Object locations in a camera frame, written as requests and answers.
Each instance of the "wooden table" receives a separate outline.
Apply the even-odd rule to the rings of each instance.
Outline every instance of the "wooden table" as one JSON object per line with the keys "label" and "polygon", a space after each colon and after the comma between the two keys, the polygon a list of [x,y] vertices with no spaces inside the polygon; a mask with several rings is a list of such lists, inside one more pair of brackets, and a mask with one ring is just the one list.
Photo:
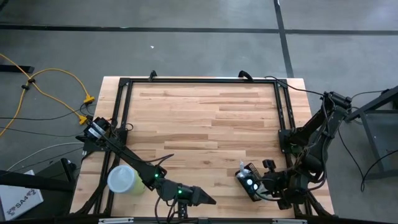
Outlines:
{"label": "wooden table", "polygon": [[[112,117],[119,78],[104,77],[95,117]],[[288,83],[305,88],[301,78],[288,79]],[[302,126],[311,118],[307,94],[291,88],[289,93],[296,126]],[[284,106],[282,90],[280,94]],[[167,178],[200,186],[217,201],[217,205],[188,208],[190,217],[294,217],[292,209],[279,210],[275,202],[252,202],[234,177],[240,160],[262,167],[262,160],[273,159],[278,170],[286,168],[279,149],[280,126],[272,85],[135,83],[127,122],[134,125],[127,147],[145,160],[174,153],[162,164]],[[81,208],[98,185],[103,157],[103,152],[95,152],[83,161],[71,212]],[[333,213],[327,184],[313,194]],[[107,196],[108,188],[101,211]],[[112,216],[153,217],[157,197],[150,190],[140,196],[116,194]],[[159,216],[166,217],[168,210],[164,202],[159,203]]]}

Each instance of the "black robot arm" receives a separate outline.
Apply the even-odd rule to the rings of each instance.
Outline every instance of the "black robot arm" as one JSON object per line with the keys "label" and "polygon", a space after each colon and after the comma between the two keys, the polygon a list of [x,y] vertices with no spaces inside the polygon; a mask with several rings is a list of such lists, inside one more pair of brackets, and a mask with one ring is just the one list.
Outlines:
{"label": "black robot arm", "polygon": [[[269,171],[261,177],[265,191],[260,193],[279,198],[277,201],[280,209],[291,208],[292,204],[302,204],[307,199],[317,213],[328,214],[311,190],[321,187],[326,181],[327,149],[350,109],[350,98],[325,92],[321,108],[304,126],[280,130],[282,152],[295,155],[296,161],[293,167],[280,172],[275,171],[274,161],[263,161],[264,167]],[[309,189],[310,182],[320,184]]]}
{"label": "black robot arm", "polygon": [[[120,136],[113,129],[114,127],[104,118],[96,118],[84,130],[85,135],[77,139],[84,141],[85,146],[87,145],[91,149],[97,149],[97,151],[106,149],[114,152],[137,171],[148,189],[156,189],[162,200],[168,201],[176,198],[178,202],[188,206],[197,206],[201,203],[216,204],[216,201],[200,187],[190,187],[165,179],[167,171],[159,165],[154,166],[150,163],[157,160],[142,160],[120,141]],[[171,156],[172,154],[159,160],[164,161]]]}

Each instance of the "plastic cup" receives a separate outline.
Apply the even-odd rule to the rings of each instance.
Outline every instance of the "plastic cup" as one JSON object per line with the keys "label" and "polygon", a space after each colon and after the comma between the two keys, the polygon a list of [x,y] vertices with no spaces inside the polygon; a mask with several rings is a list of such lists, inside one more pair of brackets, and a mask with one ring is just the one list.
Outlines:
{"label": "plastic cup", "polygon": [[108,186],[117,194],[140,195],[145,191],[137,171],[127,165],[117,166],[109,173]]}

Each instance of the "gray floor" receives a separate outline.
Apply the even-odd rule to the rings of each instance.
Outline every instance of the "gray floor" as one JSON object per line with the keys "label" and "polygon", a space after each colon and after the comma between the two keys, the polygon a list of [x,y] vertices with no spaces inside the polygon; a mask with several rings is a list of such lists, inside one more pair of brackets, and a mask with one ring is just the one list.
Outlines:
{"label": "gray floor", "polygon": [[[398,2],[393,0],[281,0],[287,29],[397,30]],[[0,12],[0,22],[137,27],[230,27],[277,28],[272,0],[140,0],[140,1],[28,1],[13,0]],[[337,91],[342,95],[383,90],[398,83],[397,36],[288,35],[295,77],[304,78],[307,89]],[[55,67],[79,76],[88,91],[98,96],[103,76],[236,76],[245,70],[255,77],[286,77],[278,34],[195,34],[131,32],[44,32],[2,30],[0,52],[36,70]],[[0,116],[12,116],[25,76],[0,73]],[[78,108],[84,94],[77,82],[61,73],[37,78],[48,93]],[[361,106],[376,95],[359,96]],[[312,112],[320,107],[309,95]],[[68,113],[62,105],[29,90],[20,117],[46,118]],[[6,120],[0,120],[5,126]],[[16,121],[12,128],[70,135],[83,127],[74,115],[55,121]],[[366,135],[357,124],[343,124],[347,146],[367,169],[373,162]],[[73,137],[55,138],[8,130],[0,138],[0,169],[7,169],[34,151],[53,144],[75,142]],[[27,166],[68,152],[78,146],[43,152],[18,165]],[[337,215],[384,222],[398,222],[398,178],[366,182],[335,139],[329,148],[328,182]],[[80,164],[81,151],[67,154]],[[48,162],[33,166],[41,170]]]}

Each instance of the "yellow cable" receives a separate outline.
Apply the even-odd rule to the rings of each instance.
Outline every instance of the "yellow cable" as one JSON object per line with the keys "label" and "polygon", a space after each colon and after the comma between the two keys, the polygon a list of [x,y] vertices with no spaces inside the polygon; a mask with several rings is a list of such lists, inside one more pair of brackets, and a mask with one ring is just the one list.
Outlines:
{"label": "yellow cable", "polygon": [[49,94],[43,92],[35,83],[32,83],[32,84],[33,84],[33,86],[36,87],[36,89],[37,89],[41,94],[43,94],[43,95],[45,95],[45,96],[47,96],[47,97],[49,97],[49,98],[51,98],[51,99],[53,99],[53,100],[55,100],[55,101],[61,103],[61,104],[63,104],[63,105],[66,106],[68,109],[70,109],[71,111],[73,111],[78,117],[80,117],[80,114],[78,114],[73,108],[71,108],[70,106],[68,106],[68,105],[67,105],[66,103],[64,103],[62,100],[59,100],[59,99],[55,98],[54,96],[51,96],[51,95],[49,95]]}
{"label": "yellow cable", "polygon": [[19,98],[19,104],[18,104],[18,108],[17,111],[15,112],[14,117],[10,120],[10,122],[8,122],[6,128],[4,128],[1,133],[0,133],[0,137],[4,134],[4,132],[7,130],[7,128],[12,124],[12,122],[15,121],[15,118],[18,116],[19,114],[19,110],[21,109],[21,105],[22,105],[22,100],[24,99],[24,95],[25,95],[26,90],[23,89],[21,97]]}
{"label": "yellow cable", "polygon": [[[13,65],[15,65],[15,66],[16,66],[28,79],[31,79],[31,77],[30,77],[28,74],[26,74],[26,72],[25,72],[23,69],[21,69],[20,66],[18,66],[18,65],[17,65],[15,62],[13,62],[11,59],[7,58],[7,57],[6,57],[5,55],[3,55],[3,54],[0,54],[0,56],[2,56],[4,59],[6,59],[7,61],[9,61],[9,62],[12,63]],[[68,109],[70,109],[71,111],[73,111],[73,112],[78,116],[78,118],[79,118],[79,120],[80,120],[80,121],[79,121],[80,124],[84,124],[84,123],[85,123],[85,121],[87,120],[87,118],[86,118],[85,116],[78,114],[73,108],[71,108],[70,106],[68,106],[68,105],[67,105],[66,103],[64,103],[62,100],[59,100],[59,99],[57,99],[57,98],[54,97],[54,96],[51,96],[51,95],[49,95],[49,94],[47,94],[47,93],[44,93],[35,83],[33,83],[33,86],[35,86],[36,89],[37,89],[41,94],[43,94],[43,95],[45,95],[45,96],[47,96],[47,97],[49,97],[49,98],[51,98],[51,99],[53,99],[53,100],[55,100],[55,101],[61,103],[61,104],[63,104],[63,105],[66,106]],[[17,115],[18,115],[18,113],[19,113],[19,110],[21,109],[22,99],[23,99],[23,97],[24,97],[24,95],[25,95],[25,92],[26,92],[26,90],[24,89],[24,90],[22,91],[21,98],[20,98],[20,100],[19,100],[18,109],[17,109],[17,111],[16,111],[14,117],[13,117],[13,118],[11,119],[11,121],[7,124],[6,128],[8,128],[8,127],[12,124],[12,122],[14,122],[15,118],[17,117]],[[89,97],[90,97],[90,100],[91,100],[91,99],[93,100],[93,97],[90,96],[89,94],[87,94],[86,100],[87,100]],[[4,133],[5,130],[6,130],[6,128],[5,128],[4,130],[1,131],[0,136],[3,135],[3,133]]]}
{"label": "yellow cable", "polygon": [[46,68],[46,69],[44,69],[44,70],[41,70],[41,71],[36,72],[35,74],[33,74],[33,75],[31,76],[31,78],[34,78],[36,75],[38,75],[38,74],[40,74],[40,73],[43,73],[43,72],[47,72],[47,71],[58,71],[58,72],[63,72],[63,73],[66,73],[66,74],[72,76],[73,78],[75,78],[75,80],[77,80],[77,81],[80,83],[81,87],[83,87],[83,90],[85,91],[86,96],[89,96],[89,95],[90,95],[90,94],[88,94],[87,89],[86,89],[86,87],[84,86],[83,82],[81,82],[80,79],[79,79],[78,77],[76,77],[76,75],[74,75],[74,74],[72,74],[72,73],[70,73],[70,72],[68,72],[68,71],[59,69],[59,68]]}

